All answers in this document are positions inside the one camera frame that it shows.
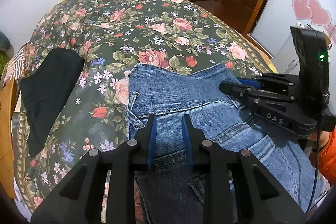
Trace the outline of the orange sleeve forearm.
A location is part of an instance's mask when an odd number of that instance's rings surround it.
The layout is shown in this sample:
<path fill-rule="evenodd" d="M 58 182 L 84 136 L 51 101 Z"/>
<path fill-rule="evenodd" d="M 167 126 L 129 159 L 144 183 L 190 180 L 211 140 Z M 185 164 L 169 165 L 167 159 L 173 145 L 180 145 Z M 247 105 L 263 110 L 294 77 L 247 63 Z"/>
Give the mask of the orange sleeve forearm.
<path fill-rule="evenodd" d="M 309 159 L 315 165 L 317 157 L 319 159 L 319 172 L 327 179 L 330 185 L 335 184 L 336 173 L 336 147 L 335 147 L 335 130 L 332 132 L 323 131 L 320 133 L 319 142 L 317 142 L 317 134 L 313 133 L 308 140 L 312 140 L 317 145 L 311 151 Z"/>

